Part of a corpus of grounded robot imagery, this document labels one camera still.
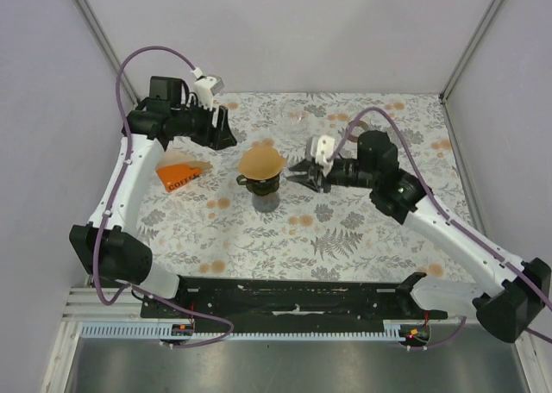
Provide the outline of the brown paper coffee filter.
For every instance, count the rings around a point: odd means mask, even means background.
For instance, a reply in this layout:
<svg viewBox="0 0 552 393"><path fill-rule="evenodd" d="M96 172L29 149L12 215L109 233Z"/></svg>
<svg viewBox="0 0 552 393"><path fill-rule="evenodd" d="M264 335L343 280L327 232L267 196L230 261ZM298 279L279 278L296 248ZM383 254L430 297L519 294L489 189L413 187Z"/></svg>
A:
<svg viewBox="0 0 552 393"><path fill-rule="evenodd" d="M285 163L286 159L275 148L257 146L242 155L237 170L247 179L266 180L280 174Z"/></svg>

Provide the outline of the dark green coffee dripper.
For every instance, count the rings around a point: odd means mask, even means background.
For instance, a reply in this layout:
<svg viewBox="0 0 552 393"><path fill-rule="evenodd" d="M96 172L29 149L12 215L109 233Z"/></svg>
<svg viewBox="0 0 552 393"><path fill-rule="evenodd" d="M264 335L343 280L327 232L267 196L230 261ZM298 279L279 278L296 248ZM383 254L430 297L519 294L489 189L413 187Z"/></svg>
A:
<svg viewBox="0 0 552 393"><path fill-rule="evenodd" d="M252 179L246 178L243 174L236 178L236 182L240 186L245 186L250 193L264 197L275 193L279 190L280 173L267 179Z"/></svg>

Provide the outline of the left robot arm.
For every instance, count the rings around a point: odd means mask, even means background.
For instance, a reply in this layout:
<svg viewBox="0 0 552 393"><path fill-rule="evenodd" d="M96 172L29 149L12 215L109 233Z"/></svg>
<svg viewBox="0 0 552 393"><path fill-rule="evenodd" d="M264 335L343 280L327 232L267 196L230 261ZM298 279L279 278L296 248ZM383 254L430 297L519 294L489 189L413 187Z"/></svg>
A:
<svg viewBox="0 0 552 393"><path fill-rule="evenodd" d="M188 97L180 78L154 76L149 95L123 119L116 166L100 203L85 225L75 225L70 243L98 287L102 281L135 285L160 296L160 307L178 318L190 297L179 276L154 263L151 249L136 237L139 209L150 177L171 141L186 137L219 151L236 145L228 110L214 96L223 88L215 75L198 75Z"/></svg>

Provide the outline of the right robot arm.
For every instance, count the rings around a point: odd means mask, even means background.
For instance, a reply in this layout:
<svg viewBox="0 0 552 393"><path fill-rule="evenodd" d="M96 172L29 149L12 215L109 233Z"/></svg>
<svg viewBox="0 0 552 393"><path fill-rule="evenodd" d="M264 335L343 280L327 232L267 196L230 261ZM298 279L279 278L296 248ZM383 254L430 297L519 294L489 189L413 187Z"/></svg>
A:
<svg viewBox="0 0 552 393"><path fill-rule="evenodd" d="M289 179L315 192L332 187L365 188L383 215L421 234L456 260L472 284L412 275L407 290L395 296L404 318L424 310L475 318L492 336L512 343L549 300L551 269L539 258L525 261L499 248L438 200L421 179L398 162L398 149L387 133L369 130L357 141L353 159L333 158L335 139L311 137L304 159L290 166Z"/></svg>

